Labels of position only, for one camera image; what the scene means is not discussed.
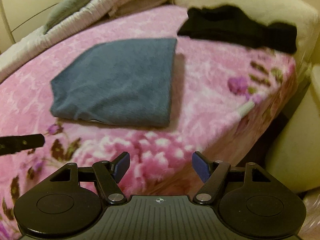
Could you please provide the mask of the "beige ribbed quilt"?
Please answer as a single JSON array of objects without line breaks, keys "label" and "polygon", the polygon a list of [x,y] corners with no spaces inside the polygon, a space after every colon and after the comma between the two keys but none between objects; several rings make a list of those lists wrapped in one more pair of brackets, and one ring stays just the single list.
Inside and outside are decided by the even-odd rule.
[{"label": "beige ribbed quilt", "polygon": [[44,34],[40,26],[1,54],[1,81],[16,70],[57,43],[83,31],[90,25],[108,16],[112,6],[119,0],[91,0]]}]

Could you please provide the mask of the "cream padded bed frame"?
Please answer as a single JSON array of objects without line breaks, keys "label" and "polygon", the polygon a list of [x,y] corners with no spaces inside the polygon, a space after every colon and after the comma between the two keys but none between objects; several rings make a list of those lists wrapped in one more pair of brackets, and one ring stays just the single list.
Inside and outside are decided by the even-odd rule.
[{"label": "cream padded bed frame", "polygon": [[183,7],[232,4],[263,24],[283,21],[298,30],[298,90],[285,106],[291,119],[273,143],[268,172],[296,193],[319,189],[319,0],[174,0]]}]

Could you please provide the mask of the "black crumpled garment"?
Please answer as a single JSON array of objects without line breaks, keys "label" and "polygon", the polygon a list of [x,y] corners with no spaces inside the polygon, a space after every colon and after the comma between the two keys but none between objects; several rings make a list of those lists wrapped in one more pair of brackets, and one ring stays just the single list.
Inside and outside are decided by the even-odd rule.
[{"label": "black crumpled garment", "polygon": [[193,39],[239,44],[249,48],[267,47],[287,54],[297,51],[297,27],[283,22],[261,24],[249,18],[239,7],[195,8],[177,34]]}]

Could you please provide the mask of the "folded beige blanket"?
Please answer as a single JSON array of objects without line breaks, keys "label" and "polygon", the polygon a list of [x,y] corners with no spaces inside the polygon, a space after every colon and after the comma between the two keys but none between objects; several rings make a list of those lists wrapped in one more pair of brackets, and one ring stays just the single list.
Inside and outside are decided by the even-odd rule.
[{"label": "folded beige blanket", "polygon": [[119,18],[159,7],[165,3],[171,4],[172,0],[119,0],[107,14],[109,18]]}]

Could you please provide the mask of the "blue denim jeans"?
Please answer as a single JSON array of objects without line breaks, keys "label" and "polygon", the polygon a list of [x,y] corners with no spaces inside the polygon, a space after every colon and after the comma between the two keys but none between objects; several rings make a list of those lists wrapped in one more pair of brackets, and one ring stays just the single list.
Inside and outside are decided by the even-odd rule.
[{"label": "blue denim jeans", "polygon": [[177,40],[143,38],[97,44],[51,81],[51,114],[115,126],[166,127]]}]

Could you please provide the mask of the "grey green pillow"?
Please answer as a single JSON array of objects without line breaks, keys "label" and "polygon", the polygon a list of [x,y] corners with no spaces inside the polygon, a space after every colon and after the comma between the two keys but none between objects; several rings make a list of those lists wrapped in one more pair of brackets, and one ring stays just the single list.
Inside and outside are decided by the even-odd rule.
[{"label": "grey green pillow", "polygon": [[50,29],[65,20],[75,12],[79,11],[91,0],[62,0],[49,14],[48,20],[44,25],[43,33],[46,34]]}]

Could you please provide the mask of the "pink rose pattern blanket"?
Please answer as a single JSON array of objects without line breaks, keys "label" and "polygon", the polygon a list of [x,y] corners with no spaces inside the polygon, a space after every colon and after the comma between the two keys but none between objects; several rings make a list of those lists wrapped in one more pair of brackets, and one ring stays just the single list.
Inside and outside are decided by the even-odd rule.
[{"label": "pink rose pattern blanket", "polygon": [[129,152],[132,194],[193,194],[191,155],[236,165],[296,87],[288,54],[179,36],[174,5],[97,24],[47,49],[1,84],[1,135],[41,133],[1,157],[1,239],[18,239],[16,200],[68,162]]}]

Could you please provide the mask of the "cream wardrobe with panels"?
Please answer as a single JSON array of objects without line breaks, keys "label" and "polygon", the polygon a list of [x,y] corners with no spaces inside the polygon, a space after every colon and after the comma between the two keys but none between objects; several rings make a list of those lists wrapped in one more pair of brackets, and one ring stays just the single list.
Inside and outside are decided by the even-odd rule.
[{"label": "cream wardrobe with panels", "polygon": [[1,0],[1,53],[46,23],[62,0]]}]

